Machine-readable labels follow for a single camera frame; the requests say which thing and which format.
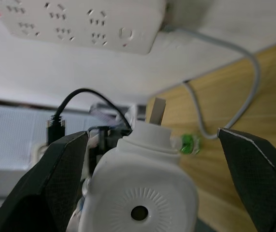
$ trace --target wooden desk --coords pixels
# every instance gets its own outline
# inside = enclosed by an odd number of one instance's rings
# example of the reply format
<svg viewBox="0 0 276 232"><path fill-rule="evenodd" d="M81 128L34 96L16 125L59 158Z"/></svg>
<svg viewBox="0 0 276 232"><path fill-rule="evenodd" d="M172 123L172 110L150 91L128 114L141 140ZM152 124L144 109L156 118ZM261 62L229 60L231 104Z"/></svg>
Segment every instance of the wooden desk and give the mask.
<svg viewBox="0 0 276 232"><path fill-rule="evenodd" d="M276 147L276 46L258 58L262 66L259 92L233 129L263 137ZM252 80L252 67L244 59L191 81L210 132L216 133L240 108ZM173 129L173 135L199 134L196 111L184 86L157 96L166 99L163 126ZM153 101L148 104L148 116ZM198 186L198 216L205 223L218 232L256 231L234 188L219 140L202 139L201 152L196 157L182 155L181 167Z"/></svg>

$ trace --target gray cable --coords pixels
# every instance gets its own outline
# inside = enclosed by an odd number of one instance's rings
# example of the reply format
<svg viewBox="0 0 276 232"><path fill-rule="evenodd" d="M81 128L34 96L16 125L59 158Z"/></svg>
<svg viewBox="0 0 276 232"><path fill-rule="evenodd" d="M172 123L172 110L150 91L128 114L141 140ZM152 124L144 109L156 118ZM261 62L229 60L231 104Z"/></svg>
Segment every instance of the gray cable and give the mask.
<svg viewBox="0 0 276 232"><path fill-rule="evenodd" d="M241 108L232 117L232 119L227 123L227 125L224 126L224 128L232 127L234 125L234 123L236 123L236 121L238 121L239 118L243 115L243 113L247 110L249 105L252 103L255 94L257 93L260 78L261 78L261 69L260 69L259 62L257 61L256 57L253 54L251 54L249 51L247 51L246 49L244 49L236 44L233 44L233 43L230 43L230 42L227 42L224 40L216 39L211 36L201 34L200 32L197 32L197 31L192 31L192 30L188 30L188 29L179 29L179 28L176 30L183 31L183 32L189 34L190 36L193 36L197 39L208 42L210 44L215 44L215 45L229 48L231 50L239 52L239 53L243 54L245 57L247 57L250 60L250 62L252 63L254 71L255 71L255 76L254 76L254 81L253 81L253 85L250 90L250 93L249 93L248 97L246 98L245 102L243 103L243 105L241 106ZM188 90L188 92L190 93L190 95L192 96L192 99L193 99L193 102L194 102L194 105L195 105L195 108L196 108L196 111L198 114L198 122L199 122L199 128L200 128L201 134L206 139L216 139L217 134L209 134L205 128L203 117L202 117L200 107L199 107L199 103L198 103L198 100L197 100L194 90L192 89L192 87L190 86L189 83L187 84L186 82L184 82L183 84L186 87L186 89Z"/></svg>

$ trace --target power switch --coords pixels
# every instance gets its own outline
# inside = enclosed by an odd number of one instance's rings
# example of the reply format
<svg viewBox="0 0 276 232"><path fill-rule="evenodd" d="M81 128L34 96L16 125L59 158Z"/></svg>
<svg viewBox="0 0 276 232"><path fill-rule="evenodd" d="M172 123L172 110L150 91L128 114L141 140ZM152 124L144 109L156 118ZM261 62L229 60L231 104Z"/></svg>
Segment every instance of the power switch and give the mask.
<svg viewBox="0 0 276 232"><path fill-rule="evenodd" d="M121 28L119 36L121 39L131 39L133 36L133 32L131 29L128 28Z"/></svg>

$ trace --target white plastic device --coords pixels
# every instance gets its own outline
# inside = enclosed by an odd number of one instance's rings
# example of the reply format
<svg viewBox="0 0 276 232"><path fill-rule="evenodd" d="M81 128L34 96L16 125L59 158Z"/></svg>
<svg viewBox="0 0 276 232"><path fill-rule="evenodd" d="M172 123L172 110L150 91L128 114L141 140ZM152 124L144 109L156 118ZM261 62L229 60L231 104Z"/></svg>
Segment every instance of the white plastic device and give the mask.
<svg viewBox="0 0 276 232"><path fill-rule="evenodd" d="M196 187L179 167L171 130L137 122L99 161L88 182L79 232L192 232Z"/></svg>
<svg viewBox="0 0 276 232"><path fill-rule="evenodd" d="M0 21L25 39L147 54L165 0L0 0Z"/></svg>

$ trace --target power strip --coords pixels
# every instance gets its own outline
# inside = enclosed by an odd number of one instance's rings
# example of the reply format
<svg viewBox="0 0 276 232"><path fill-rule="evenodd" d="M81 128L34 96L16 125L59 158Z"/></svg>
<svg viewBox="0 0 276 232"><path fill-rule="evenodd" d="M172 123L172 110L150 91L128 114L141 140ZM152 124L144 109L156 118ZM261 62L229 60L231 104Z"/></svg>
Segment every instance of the power strip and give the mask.
<svg viewBox="0 0 276 232"><path fill-rule="evenodd" d="M147 54L165 0L0 0L0 21L17 37Z"/></svg>

